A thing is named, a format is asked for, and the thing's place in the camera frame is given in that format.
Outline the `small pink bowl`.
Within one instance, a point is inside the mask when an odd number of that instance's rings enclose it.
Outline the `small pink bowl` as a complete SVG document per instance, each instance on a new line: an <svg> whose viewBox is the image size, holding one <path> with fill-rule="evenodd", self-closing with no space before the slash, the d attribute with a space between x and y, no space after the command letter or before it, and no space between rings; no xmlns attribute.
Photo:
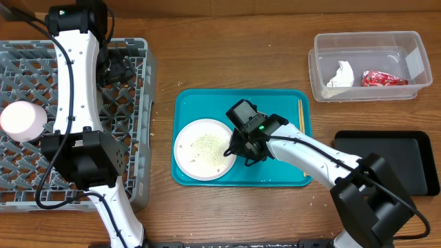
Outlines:
<svg viewBox="0 0 441 248"><path fill-rule="evenodd" d="M20 143L38 138L47 121L45 110L27 101L11 103L1 112L1 129Z"/></svg>

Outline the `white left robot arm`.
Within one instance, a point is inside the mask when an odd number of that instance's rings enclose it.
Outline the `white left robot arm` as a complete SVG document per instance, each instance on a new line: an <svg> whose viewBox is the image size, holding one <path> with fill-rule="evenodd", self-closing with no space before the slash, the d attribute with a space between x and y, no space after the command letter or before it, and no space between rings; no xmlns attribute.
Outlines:
<svg viewBox="0 0 441 248"><path fill-rule="evenodd" d="M38 207L61 208L88 197L99 212L111 247L147 247L145 228L123 187L124 149L103 131L96 99L96 80L104 84L123 76L112 72L107 45L114 33L114 13L104 1L77 1L52 6L44 20L11 8L11 13L49 38L57 56L58 101L53 133L40 140L49 160L34 195ZM43 186L55 169L82 193L55 205L42 202Z"/></svg>

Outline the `red sauce packet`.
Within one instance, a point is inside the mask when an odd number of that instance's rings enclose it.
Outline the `red sauce packet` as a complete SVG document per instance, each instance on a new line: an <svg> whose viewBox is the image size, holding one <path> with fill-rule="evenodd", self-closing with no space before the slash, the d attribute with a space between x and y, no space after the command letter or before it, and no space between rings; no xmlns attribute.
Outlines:
<svg viewBox="0 0 441 248"><path fill-rule="evenodd" d="M409 81L385 72L366 70L362 75L362 86L395 86L408 85Z"/></svg>

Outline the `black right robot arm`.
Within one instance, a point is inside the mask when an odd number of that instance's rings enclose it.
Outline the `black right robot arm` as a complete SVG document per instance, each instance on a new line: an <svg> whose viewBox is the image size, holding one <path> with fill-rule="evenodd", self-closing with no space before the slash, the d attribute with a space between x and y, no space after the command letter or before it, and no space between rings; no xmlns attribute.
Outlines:
<svg viewBox="0 0 441 248"><path fill-rule="evenodd" d="M245 99L226 116L234 132L225 156L242 156L247 167L267 158L289 163L329 190L344 227L329 247L392 247L430 234L429 221L383 157L338 151Z"/></svg>

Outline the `white napkin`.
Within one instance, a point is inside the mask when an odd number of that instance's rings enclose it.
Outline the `white napkin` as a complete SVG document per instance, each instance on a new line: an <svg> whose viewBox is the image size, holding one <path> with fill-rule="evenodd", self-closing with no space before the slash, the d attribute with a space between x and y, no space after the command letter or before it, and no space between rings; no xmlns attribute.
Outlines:
<svg viewBox="0 0 441 248"><path fill-rule="evenodd" d="M354 82L354 73L348 61L339 61L339 68L333 78L326 84L327 87L351 87Z"/></svg>

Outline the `large white plate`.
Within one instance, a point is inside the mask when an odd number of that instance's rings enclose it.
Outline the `large white plate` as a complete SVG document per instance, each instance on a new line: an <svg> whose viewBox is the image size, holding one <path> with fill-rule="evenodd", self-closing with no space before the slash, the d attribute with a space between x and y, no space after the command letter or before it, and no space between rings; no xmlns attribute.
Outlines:
<svg viewBox="0 0 441 248"><path fill-rule="evenodd" d="M220 121L202 118L187 124L174 141L178 168L192 179L209 181L224 176L235 155L225 156L233 131Z"/></svg>

